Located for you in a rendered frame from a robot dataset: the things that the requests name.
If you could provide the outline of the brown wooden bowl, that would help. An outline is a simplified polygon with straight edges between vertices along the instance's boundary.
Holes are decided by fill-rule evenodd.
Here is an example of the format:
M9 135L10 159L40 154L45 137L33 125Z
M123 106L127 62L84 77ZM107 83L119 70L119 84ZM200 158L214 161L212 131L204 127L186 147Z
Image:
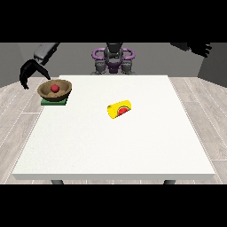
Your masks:
M66 99L72 90L72 83L67 80L49 80L41 84L37 93L50 102L59 102Z

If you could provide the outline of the green square pad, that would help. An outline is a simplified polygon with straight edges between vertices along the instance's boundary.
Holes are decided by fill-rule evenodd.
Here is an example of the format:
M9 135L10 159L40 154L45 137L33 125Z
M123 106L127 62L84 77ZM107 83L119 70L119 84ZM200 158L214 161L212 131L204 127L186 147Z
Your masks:
M64 106L67 103L67 97L43 98L42 106Z

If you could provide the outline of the yellow cup with melon print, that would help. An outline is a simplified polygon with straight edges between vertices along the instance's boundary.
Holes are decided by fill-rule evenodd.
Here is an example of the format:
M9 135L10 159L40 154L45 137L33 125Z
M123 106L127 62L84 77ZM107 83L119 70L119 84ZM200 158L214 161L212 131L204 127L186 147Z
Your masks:
M115 119L122 114L125 114L131 109L131 103L128 100L124 100L118 103L111 104L107 107L108 115Z

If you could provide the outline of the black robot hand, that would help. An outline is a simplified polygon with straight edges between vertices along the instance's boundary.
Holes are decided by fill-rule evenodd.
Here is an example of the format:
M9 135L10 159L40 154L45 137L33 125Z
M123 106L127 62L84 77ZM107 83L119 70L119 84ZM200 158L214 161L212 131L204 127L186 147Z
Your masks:
M171 43L171 45L182 51L191 51L204 58L207 58L209 52L212 50L210 43Z
M34 59L29 59L21 68L20 68L20 83L25 90L28 90L27 79L31 77L36 71L44 75L48 80L50 76L48 71L37 63Z

